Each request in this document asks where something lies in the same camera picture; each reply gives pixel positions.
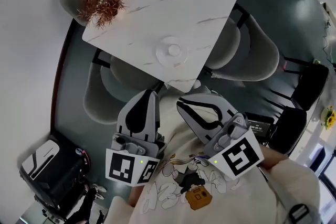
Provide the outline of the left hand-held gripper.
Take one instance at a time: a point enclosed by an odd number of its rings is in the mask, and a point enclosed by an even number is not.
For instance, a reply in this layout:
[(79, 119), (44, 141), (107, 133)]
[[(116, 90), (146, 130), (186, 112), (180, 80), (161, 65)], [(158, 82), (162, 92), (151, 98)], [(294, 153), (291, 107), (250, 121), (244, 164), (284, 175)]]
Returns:
[(144, 90), (119, 112), (117, 131), (106, 149), (106, 178), (132, 187), (148, 183), (166, 148), (159, 127), (159, 97)]

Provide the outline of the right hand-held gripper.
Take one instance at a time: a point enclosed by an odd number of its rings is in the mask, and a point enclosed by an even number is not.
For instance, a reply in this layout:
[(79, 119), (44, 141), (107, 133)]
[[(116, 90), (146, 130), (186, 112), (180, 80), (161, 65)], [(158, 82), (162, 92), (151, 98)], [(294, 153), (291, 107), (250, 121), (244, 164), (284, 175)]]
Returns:
[[(237, 179), (264, 160), (259, 143), (244, 115), (222, 96), (212, 93), (180, 97), (177, 110), (204, 144), (208, 161), (219, 171)], [(207, 122), (191, 106), (212, 109), (218, 119)]]

